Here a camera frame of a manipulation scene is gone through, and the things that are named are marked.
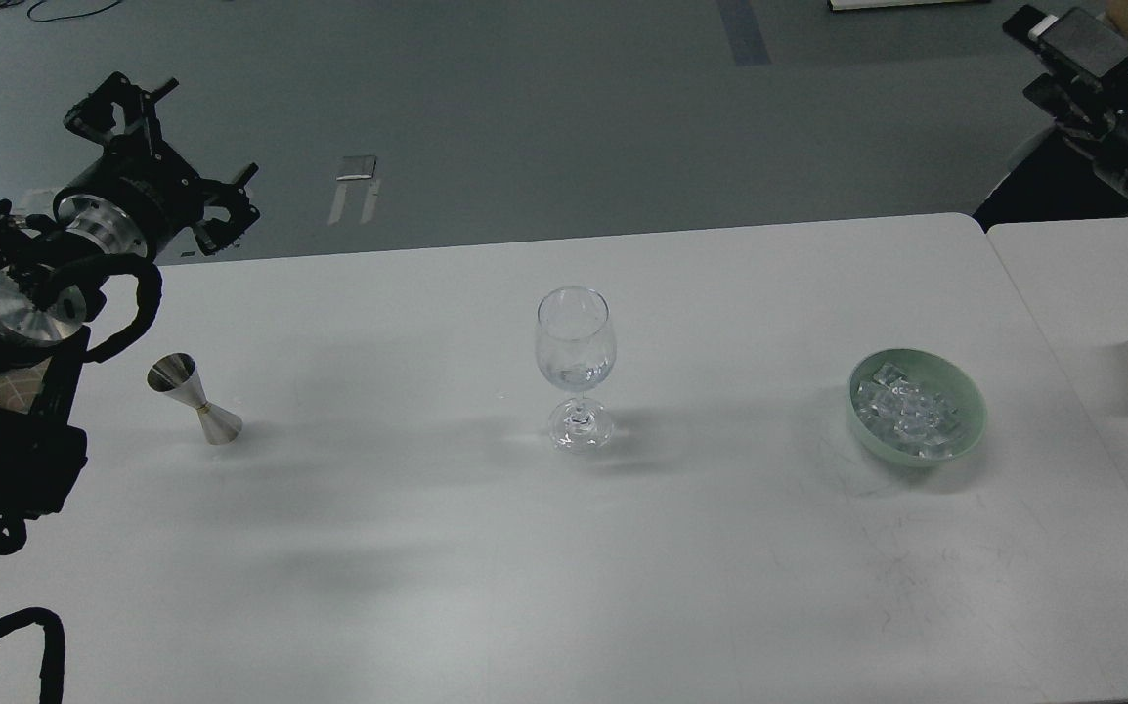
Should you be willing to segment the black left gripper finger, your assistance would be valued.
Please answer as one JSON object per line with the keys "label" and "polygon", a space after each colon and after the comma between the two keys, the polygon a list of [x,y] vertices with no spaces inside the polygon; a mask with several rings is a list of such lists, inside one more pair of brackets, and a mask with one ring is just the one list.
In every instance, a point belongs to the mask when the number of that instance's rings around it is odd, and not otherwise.
{"label": "black left gripper finger", "polygon": [[247,194],[248,183],[259,173],[259,165],[248,162],[233,182],[208,178],[194,179],[192,191],[199,203],[197,215],[190,229],[205,257],[233,246],[252,225],[259,220],[259,209]]}
{"label": "black left gripper finger", "polygon": [[179,86],[170,77],[156,89],[131,83],[126,74],[114,72],[98,88],[69,108],[63,118],[67,132],[102,148],[98,160],[86,171],[107,171],[122,166],[161,166],[174,169],[180,157],[162,135],[156,106]]}

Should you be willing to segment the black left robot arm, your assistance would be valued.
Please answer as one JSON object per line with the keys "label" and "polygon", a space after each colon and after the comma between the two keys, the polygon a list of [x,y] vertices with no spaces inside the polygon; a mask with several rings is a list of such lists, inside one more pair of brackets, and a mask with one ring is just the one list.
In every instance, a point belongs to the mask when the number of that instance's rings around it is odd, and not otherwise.
{"label": "black left robot arm", "polygon": [[[164,294],[155,259],[190,231],[220,253],[259,219],[248,164],[230,182],[202,177],[164,138],[153,90],[114,72],[67,113],[69,133],[102,153],[52,200],[18,214],[0,200],[0,555],[27,540],[26,525],[65,504],[87,461],[87,435],[69,423],[85,366],[102,364],[152,328]],[[44,607],[0,618],[0,639],[38,627],[41,703],[65,689],[67,633]]]}

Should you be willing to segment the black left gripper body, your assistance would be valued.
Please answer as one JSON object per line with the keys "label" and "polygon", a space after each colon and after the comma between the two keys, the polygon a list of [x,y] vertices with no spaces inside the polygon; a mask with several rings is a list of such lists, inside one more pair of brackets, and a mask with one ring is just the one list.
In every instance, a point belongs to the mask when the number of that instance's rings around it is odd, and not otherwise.
{"label": "black left gripper body", "polygon": [[52,213],[104,253],[156,259],[206,205],[200,174],[174,148],[109,147],[58,192]]}

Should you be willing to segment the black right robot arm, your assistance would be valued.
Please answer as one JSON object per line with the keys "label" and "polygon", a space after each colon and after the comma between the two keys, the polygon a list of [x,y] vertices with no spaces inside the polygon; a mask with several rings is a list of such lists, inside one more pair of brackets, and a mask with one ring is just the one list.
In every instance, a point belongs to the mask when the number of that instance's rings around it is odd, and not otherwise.
{"label": "black right robot arm", "polygon": [[1051,15],[1023,5],[1002,30],[1045,67],[1026,99],[1128,199],[1128,39],[1081,8]]}

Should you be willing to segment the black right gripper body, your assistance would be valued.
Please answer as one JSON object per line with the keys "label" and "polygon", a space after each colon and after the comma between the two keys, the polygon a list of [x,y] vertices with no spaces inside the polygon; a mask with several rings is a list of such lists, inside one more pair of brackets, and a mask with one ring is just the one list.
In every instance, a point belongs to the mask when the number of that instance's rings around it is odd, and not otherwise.
{"label": "black right gripper body", "polygon": [[1032,88],[1117,98],[1128,94],[1128,39],[1082,8],[1051,15],[1032,5],[1011,14],[1002,30],[1043,68]]}

